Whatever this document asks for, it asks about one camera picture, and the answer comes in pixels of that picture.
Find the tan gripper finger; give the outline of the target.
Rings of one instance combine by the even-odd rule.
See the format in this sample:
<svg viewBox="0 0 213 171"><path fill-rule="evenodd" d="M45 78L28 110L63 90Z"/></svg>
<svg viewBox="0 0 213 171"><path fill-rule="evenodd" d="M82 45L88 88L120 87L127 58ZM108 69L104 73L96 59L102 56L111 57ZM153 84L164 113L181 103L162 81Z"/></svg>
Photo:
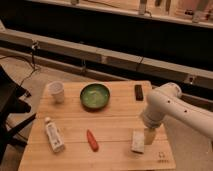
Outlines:
<svg viewBox="0 0 213 171"><path fill-rule="evenodd" d="M145 128L144 129L144 136L145 136L144 143L146 145L151 145L153 143L154 139L155 139L156 130L151 129L151 128Z"/></svg>

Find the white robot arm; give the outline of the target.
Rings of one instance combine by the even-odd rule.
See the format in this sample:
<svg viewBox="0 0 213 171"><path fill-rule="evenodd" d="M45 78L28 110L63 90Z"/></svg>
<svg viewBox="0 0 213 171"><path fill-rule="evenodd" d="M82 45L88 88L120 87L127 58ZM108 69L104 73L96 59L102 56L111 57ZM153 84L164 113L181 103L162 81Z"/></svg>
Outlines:
<svg viewBox="0 0 213 171"><path fill-rule="evenodd" d="M176 83L166 83L146 95L147 105L140 114L146 126L145 143L151 145L166 115L169 115L213 141L213 112L181 100L182 90Z"/></svg>

